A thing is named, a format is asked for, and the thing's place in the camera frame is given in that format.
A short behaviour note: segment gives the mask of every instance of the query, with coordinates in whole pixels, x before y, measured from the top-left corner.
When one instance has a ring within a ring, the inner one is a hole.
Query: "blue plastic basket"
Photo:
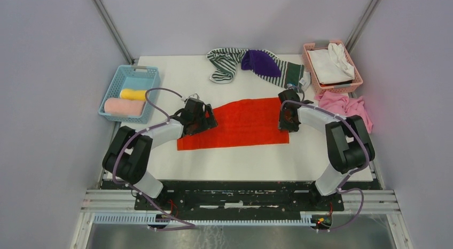
[[[99,107],[98,113],[103,115],[110,121],[115,122],[134,122],[134,123],[148,123],[151,113],[154,109],[148,102],[145,103],[142,115],[140,116],[117,116],[105,113],[104,104],[109,98],[119,98],[122,89],[129,88],[133,90],[149,90],[160,86],[159,71],[156,67],[150,66],[129,66],[121,65],[116,70],[104,100]],[[149,93],[149,99],[154,103],[157,91]]]

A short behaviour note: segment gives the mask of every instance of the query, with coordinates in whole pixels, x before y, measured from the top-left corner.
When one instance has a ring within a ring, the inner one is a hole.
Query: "red wire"
[[[330,202],[329,204],[330,204],[330,212],[329,212],[329,216],[330,216],[333,213],[333,205],[332,205],[332,202]]]
[[[171,215],[171,213],[173,212],[173,205],[174,204],[173,204],[173,201],[171,199],[168,202],[171,204],[171,207],[170,207],[170,215]]]
[[[176,215],[175,218],[178,216],[179,210],[178,207],[173,203],[173,200],[168,200],[168,202],[171,204],[171,209],[170,209],[170,215],[173,213],[173,206],[176,208]]]

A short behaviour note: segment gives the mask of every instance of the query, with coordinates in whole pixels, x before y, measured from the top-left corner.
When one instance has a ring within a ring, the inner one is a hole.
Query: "striped cloth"
[[[247,51],[248,49],[220,48],[208,52],[206,57],[217,68],[209,79],[216,83],[230,83],[233,81],[233,78],[236,75],[236,66],[241,63],[245,52]],[[261,79],[282,88],[287,88],[289,85],[297,86],[299,84],[299,80],[303,75],[303,65],[283,61],[268,50],[261,51],[267,53],[282,72],[280,77],[269,77],[257,74]]]

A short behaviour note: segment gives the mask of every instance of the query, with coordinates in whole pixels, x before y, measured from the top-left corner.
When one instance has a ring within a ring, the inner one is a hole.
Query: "gray floor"
[[[334,226],[350,216],[334,216]],[[395,248],[385,215],[360,216],[349,227],[317,234],[308,227],[205,226],[154,232],[142,225],[94,224],[87,248]]]

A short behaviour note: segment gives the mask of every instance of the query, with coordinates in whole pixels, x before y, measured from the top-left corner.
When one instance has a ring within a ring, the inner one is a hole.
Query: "white table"
[[[300,55],[281,55],[283,60],[302,63]],[[217,84],[209,80],[215,67],[205,56],[140,57],[140,66],[159,69],[161,86],[184,96],[198,93],[213,108],[246,98],[277,97],[283,89],[268,83],[251,71],[238,66],[231,83]],[[310,87],[306,99],[313,100]],[[160,91],[156,104],[170,115],[184,107],[170,92]],[[155,110],[148,124],[122,123],[141,130],[159,123],[165,116]],[[148,171],[160,180],[199,181],[313,181],[329,164],[325,136],[312,127],[301,125],[290,134],[289,144],[230,147],[178,151],[170,141],[151,151]],[[351,181],[371,181],[369,168],[354,174]]]

